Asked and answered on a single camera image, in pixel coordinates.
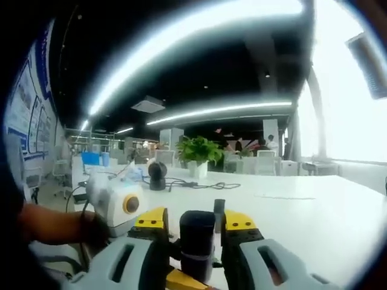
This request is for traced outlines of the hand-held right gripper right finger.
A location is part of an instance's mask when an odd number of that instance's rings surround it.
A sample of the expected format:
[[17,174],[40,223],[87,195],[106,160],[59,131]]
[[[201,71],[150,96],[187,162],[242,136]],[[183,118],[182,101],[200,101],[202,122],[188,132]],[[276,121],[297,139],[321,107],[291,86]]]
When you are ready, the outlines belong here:
[[229,289],[339,289],[307,271],[297,255],[266,239],[246,214],[225,210],[221,263]]

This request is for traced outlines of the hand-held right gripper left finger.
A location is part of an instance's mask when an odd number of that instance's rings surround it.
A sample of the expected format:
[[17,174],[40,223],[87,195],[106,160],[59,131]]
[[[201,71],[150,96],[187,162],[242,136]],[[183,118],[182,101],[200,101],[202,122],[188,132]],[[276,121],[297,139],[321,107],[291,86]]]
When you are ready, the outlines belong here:
[[117,238],[62,289],[165,289],[169,271],[167,208],[138,216],[126,236]]

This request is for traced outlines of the person's left hand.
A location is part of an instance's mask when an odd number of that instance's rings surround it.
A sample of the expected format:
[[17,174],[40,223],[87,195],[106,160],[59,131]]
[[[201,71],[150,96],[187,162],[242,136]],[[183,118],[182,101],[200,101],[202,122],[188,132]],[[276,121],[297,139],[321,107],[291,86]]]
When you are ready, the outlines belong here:
[[91,211],[81,212],[81,241],[94,248],[102,248],[108,244],[109,230],[101,218]]

